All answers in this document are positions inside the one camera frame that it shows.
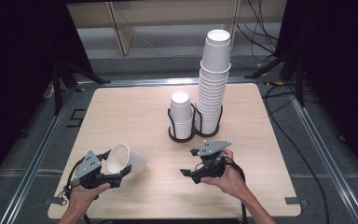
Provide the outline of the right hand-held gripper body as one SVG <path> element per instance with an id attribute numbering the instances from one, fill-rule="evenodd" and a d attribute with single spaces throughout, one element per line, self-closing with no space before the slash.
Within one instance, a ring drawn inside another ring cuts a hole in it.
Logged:
<path id="1" fill-rule="evenodd" d="M 201 167 L 192 171 L 191 176 L 196 184 L 203 177 L 218 177 L 225 172 L 226 156 L 222 150 L 230 145 L 230 141 L 203 141 L 198 155 L 201 159 Z"/>

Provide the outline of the black metal stand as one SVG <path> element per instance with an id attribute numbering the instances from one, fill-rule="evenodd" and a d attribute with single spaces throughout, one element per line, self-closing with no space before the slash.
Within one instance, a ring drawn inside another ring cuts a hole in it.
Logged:
<path id="1" fill-rule="evenodd" d="M 69 63 L 67 61 L 57 61 L 52 67 L 52 83 L 55 99 L 55 115 L 58 115 L 62 109 L 62 84 L 66 88 L 76 88 L 78 83 L 74 77 L 74 74 L 79 74 L 86 77 L 98 84 L 107 84 L 109 80 L 102 79 L 95 76 L 92 72 L 80 68 L 79 66 Z"/>
<path id="2" fill-rule="evenodd" d="M 298 52 L 285 53 L 282 56 L 276 58 L 272 62 L 258 69 L 251 75 L 245 76 L 245 78 L 259 78 L 267 71 L 283 63 L 283 68 L 280 73 L 282 80 L 288 80 L 289 77 L 296 77 L 296 99 L 299 104 L 304 107 L 304 96 L 303 96 L 303 58 Z"/>

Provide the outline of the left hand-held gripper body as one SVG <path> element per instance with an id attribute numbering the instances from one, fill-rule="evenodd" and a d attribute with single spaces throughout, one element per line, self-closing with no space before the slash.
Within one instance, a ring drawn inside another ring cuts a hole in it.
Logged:
<path id="1" fill-rule="evenodd" d="M 79 181 L 80 185 L 86 189 L 94 189 L 105 183 L 108 183 L 111 189 L 118 188 L 121 184 L 121 177 L 118 174 L 103 174 L 102 161 L 102 154 L 96 155 L 90 150 L 81 160 L 74 181 Z"/>

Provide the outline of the person's left hand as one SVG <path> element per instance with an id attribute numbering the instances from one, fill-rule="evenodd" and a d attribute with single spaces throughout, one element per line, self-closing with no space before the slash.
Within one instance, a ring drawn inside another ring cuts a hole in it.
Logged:
<path id="1" fill-rule="evenodd" d="M 69 210 L 79 214 L 86 213 L 95 198 L 109 188 L 110 185 L 107 183 L 94 189 L 86 189 L 80 184 L 75 185 L 70 193 Z"/>

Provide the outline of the black curtain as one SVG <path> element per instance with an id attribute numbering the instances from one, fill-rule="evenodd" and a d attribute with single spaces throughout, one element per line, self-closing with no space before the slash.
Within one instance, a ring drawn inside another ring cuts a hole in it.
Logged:
<path id="1" fill-rule="evenodd" d="M 276 54 L 304 37 L 304 70 L 358 159 L 358 0 L 287 0 Z"/>
<path id="2" fill-rule="evenodd" d="M 55 64 L 92 71 L 70 2 L 0 0 L 0 165 L 41 101 Z"/>

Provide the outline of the black double cup holder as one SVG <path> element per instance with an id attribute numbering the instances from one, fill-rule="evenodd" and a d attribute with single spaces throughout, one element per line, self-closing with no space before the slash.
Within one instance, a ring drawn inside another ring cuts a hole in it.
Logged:
<path id="1" fill-rule="evenodd" d="M 193 109 L 193 117 L 192 117 L 192 120 L 191 120 L 192 126 L 191 126 L 190 134 L 189 134 L 189 136 L 187 138 L 178 136 L 178 134 L 177 134 L 177 132 L 175 130 L 176 124 L 174 123 L 173 118 L 171 116 L 171 110 L 168 109 L 167 113 L 168 113 L 168 118 L 170 120 L 170 126 L 168 128 L 168 135 L 169 135 L 170 139 L 173 140 L 173 142 L 186 143 L 186 142 L 189 142 L 195 135 L 200 136 L 200 137 L 204 137 L 204 138 L 211 138 L 211 137 L 216 136 L 218 134 L 219 129 L 220 129 L 220 123 L 217 123 L 217 126 L 216 126 L 215 130 L 212 133 L 209 133 L 209 134 L 203 133 L 200 130 L 198 130 L 196 128 L 196 126 L 195 126 L 195 121 L 196 121 L 195 117 L 199 116 L 200 121 L 203 121 L 203 117 L 200 114 L 199 110 L 194 105 L 192 105 L 192 109 Z"/>

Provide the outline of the aluminium floor rail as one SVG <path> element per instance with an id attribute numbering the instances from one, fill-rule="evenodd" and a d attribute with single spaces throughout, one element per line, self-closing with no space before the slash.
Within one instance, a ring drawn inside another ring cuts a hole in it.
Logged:
<path id="1" fill-rule="evenodd" d="M 338 168 L 336 161 L 332 157 L 329 148 L 325 144 L 322 136 L 311 120 L 306 108 L 303 107 L 298 102 L 298 100 L 295 100 L 293 105 L 306 131 L 308 132 L 322 163 L 324 164 L 324 168 L 330 175 L 330 178 L 336 187 L 337 193 L 347 208 L 353 223 L 358 224 L 358 198 L 355 192 L 353 191 L 344 174 L 342 174 Z"/>
<path id="2" fill-rule="evenodd" d="M 75 90 L 68 90 L 63 97 L 62 107 L 59 111 L 53 116 L 51 122 L 49 123 L 48 129 L 44 134 L 41 143 L 39 144 L 29 167 L 25 170 L 22 175 L 20 184 L 18 185 L 14 196 L 9 201 L 6 212 L 4 213 L 0 224 L 13 224 L 17 218 L 18 213 L 21 210 L 21 207 L 30 191 L 31 186 L 34 183 L 37 171 L 42 164 L 43 159 L 45 158 L 48 148 L 51 144 L 53 135 L 56 133 L 59 122 L 62 120 L 64 110 L 66 109 L 68 102 L 72 98 Z"/>
<path id="3" fill-rule="evenodd" d="M 228 77 L 227 83 L 258 83 L 264 82 L 259 78 Z M 199 84 L 198 77 L 157 78 L 136 80 L 111 80 L 109 83 L 98 84 L 94 81 L 79 82 L 79 88 L 118 88 L 118 87 L 152 87 L 152 86 L 180 86 Z"/>

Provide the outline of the black tape mark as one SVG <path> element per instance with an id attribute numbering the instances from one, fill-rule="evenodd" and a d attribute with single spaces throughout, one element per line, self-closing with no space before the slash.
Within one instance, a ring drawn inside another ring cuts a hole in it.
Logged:
<path id="1" fill-rule="evenodd" d="M 74 109 L 71 117 L 69 118 L 69 123 L 66 125 L 67 128 L 79 128 L 84 120 L 85 109 Z"/>

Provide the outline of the tall stack of white cups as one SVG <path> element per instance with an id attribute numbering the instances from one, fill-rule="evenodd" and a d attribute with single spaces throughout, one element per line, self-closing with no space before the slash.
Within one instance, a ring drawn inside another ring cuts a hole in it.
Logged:
<path id="1" fill-rule="evenodd" d="M 217 130 L 226 92 L 228 72 L 214 74 L 200 69 L 199 93 L 196 102 L 196 129 L 202 134 Z"/>

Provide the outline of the beige wooden furniture frame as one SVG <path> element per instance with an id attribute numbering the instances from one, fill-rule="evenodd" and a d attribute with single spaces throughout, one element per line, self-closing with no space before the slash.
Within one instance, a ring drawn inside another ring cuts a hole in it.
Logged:
<path id="1" fill-rule="evenodd" d="M 129 53 L 140 26 L 280 22 L 288 0 L 68 0 L 77 28 L 112 28 L 119 52 Z"/>

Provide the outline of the person's right hand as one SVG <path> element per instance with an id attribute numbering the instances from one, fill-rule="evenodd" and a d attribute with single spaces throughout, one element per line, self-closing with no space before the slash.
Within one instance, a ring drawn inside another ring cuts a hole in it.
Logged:
<path id="1" fill-rule="evenodd" d="M 249 189 L 240 172 L 234 166 L 233 152 L 227 148 L 224 148 L 223 152 L 227 155 L 228 161 L 225 172 L 220 177 L 203 177 L 200 182 L 218 187 L 224 193 L 242 199 L 249 193 Z"/>

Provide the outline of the short stack of white cups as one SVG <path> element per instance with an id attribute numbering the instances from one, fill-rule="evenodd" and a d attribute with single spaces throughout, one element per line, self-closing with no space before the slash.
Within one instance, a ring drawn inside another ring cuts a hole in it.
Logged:
<path id="1" fill-rule="evenodd" d="M 179 137 L 187 138 L 191 131 L 193 109 L 190 96 L 186 91 L 175 91 L 172 94 L 171 116 L 176 124 L 175 130 Z"/>

